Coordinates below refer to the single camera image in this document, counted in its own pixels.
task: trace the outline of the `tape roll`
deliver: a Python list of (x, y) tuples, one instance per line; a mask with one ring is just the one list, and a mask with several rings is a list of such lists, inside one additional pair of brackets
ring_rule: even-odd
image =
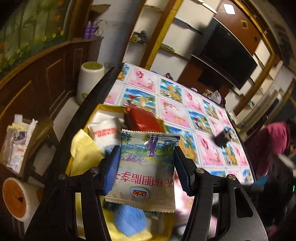
[(5, 205), (12, 216), (21, 222), (30, 221), (40, 204), (40, 187), (10, 177), (5, 180), (2, 195)]
[(95, 85), (105, 74), (105, 68), (98, 62), (85, 62), (81, 65), (78, 86), (77, 103), (81, 104), (86, 96), (91, 92)]

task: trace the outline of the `decorative tile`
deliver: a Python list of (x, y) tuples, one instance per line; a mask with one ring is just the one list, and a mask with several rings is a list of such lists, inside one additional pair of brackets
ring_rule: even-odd
[(188, 110), (188, 113), (192, 126), (195, 130), (212, 134), (211, 126), (205, 115), (195, 112), (193, 110)]
[(204, 108), (205, 108), (206, 114), (219, 120), (219, 117), (214, 105), (204, 99), (202, 101), (204, 102)]
[(160, 77), (142, 68), (133, 67), (127, 84), (157, 93)]
[(198, 165), (198, 151), (192, 131), (180, 129), (168, 123), (165, 123), (165, 130), (168, 134), (179, 134), (181, 136), (178, 146), (180, 146), (186, 158), (192, 159)]
[(183, 88), (183, 102), (185, 106), (194, 109), (200, 113), (204, 113), (203, 101), (197, 93)]
[(219, 147), (213, 142), (211, 136), (196, 134), (196, 140), (203, 166), (224, 166)]
[(190, 128), (186, 108), (175, 102), (159, 98), (159, 117), (165, 121)]
[(241, 169), (227, 169), (227, 175), (233, 174), (237, 177), (241, 184), (244, 184), (244, 176)]
[(160, 80), (160, 95), (182, 104), (182, 89), (166, 79)]
[(123, 88), (124, 84), (115, 82), (109, 94), (107, 95), (107, 98), (105, 99), (105, 103), (117, 105)]
[(226, 170), (224, 169), (208, 169), (207, 171), (214, 176), (226, 177)]
[(220, 121), (224, 125), (231, 126), (231, 123), (229, 121), (229, 118), (228, 118), (228, 115), (227, 115), (226, 111), (224, 109), (220, 108), (220, 107), (217, 107), (216, 110), (217, 110)]
[(244, 149), (241, 145), (232, 144), (235, 156), (237, 157), (238, 165), (241, 167), (249, 166), (247, 161), (246, 154), (244, 153)]
[(225, 148), (221, 148), (221, 152), (226, 166), (238, 166), (234, 148), (230, 143), (227, 143)]
[(250, 169), (244, 169), (242, 171), (242, 175), (244, 177), (244, 183), (245, 184), (252, 184), (252, 183), (254, 183), (254, 179), (253, 179), (252, 172), (251, 172)]
[(235, 142), (237, 144), (240, 144), (239, 138), (237, 137), (237, 134), (236, 134), (235, 130), (232, 127), (225, 126), (225, 130), (227, 130), (227, 131), (230, 130), (231, 142)]
[(215, 136), (217, 136), (224, 130), (224, 126), (219, 120), (212, 117), (208, 117), (208, 119), (209, 119), (210, 125), (212, 126), (212, 131)]
[(131, 65), (130, 64), (127, 64), (125, 63), (119, 73), (119, 75), (117, 76), (117, 80), (119, 81), (125, 81), (126, 77), (128, 76), (129, 74), (129, 71), (131, 70)]
[(137, 106), (153, 114), (156, 114), (156, 96), (142, 90), (126, 86), (119, 105)]

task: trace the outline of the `snack packet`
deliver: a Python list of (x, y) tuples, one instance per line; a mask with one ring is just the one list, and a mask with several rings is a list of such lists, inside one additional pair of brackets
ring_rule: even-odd
[(120, 146), (121, 124), (117, 117), (91, 123), (88, 127), (91, 138), (105, 157), (110, 155), (115, 145)]
[(178, 135), (122, 130), (117, 178), (106, 201), (173, 213), (173, 153), (179, 140)]

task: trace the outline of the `white plastic bag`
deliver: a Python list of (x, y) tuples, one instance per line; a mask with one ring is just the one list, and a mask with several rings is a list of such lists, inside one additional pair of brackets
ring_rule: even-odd
[(215, 91), (212, 95), (211, 95), (211, 100), (216, 102), (217, 104), (221, 103), (221, 95), (218, 91)]
[(90, 137), (108, 157), (115, 145), (120, 146), (121, 124), (118, 118), (109, 118), (100, 123), (89, 124)]

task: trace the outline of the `white package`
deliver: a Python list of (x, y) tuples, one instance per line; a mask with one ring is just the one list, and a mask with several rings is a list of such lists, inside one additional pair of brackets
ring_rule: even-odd
[(99, 123), (101, 121), (110, 119), (110, 118), (116, 118), (118, 117), (119, 122), (124, 125), (124, 114), (123, 113), (118, 113), (118, 112), (111, 112), (111, 111), (104, 111), (100, 110), (97, 111), (94, 115), (94, 117), (91, 120), (91, 123)]
[(89, 124), (90, 137), (105, 156), (111, 153), (115, 145), (120, 146), (121, 129), (118, 118)]

